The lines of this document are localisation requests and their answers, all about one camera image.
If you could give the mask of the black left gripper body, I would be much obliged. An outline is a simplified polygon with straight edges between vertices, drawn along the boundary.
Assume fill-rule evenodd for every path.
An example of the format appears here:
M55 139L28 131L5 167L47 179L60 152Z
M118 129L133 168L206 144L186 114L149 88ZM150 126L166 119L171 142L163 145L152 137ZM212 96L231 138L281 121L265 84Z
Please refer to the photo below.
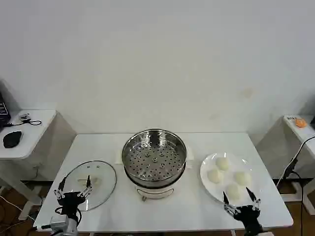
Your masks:
M78 206L85 201L85 197L80 192L68 192L58 197L57 201L61 207L61 215L76 215Z

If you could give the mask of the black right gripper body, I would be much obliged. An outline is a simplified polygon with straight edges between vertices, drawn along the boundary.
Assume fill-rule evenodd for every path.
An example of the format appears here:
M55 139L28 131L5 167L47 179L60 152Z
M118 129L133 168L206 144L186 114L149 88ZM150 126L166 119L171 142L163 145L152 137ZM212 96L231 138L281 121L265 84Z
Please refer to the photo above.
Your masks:
M260 209L255 206L238 206L235 208L233 218L241 221L243 225L256 225L259 224L259 215Z

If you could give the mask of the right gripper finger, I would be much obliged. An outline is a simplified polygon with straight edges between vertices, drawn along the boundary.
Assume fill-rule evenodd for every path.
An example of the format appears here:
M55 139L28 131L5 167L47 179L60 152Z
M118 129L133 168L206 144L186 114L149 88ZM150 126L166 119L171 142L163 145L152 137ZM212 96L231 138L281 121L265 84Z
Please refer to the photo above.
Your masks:
M247 187L246 187L246 190L250 199L252 200L253 210L260 211L261 199L257 198L256 195L252 191L250 191Z
M223 202L224 202L224 210L229 214L229 215L235 215L237 214L237 209L229 204L228 197L225 192L223 192Z

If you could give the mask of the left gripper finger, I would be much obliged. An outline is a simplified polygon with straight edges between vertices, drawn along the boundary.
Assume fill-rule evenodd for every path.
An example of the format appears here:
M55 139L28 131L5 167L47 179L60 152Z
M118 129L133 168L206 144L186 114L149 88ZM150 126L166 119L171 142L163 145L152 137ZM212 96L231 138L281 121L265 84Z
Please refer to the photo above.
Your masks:
M58 185L58 188L54 190L55 196L58 199L64 198L63 189L64 189L65 181L66 181L66 177L62 179L62 181Z
M87 181L86 181L86 188L81 191L79 194L77 194L78 197L89 197L89 195L91 194L93 188L92 188L92 182L90 179L90 175L88 175L87 177Z

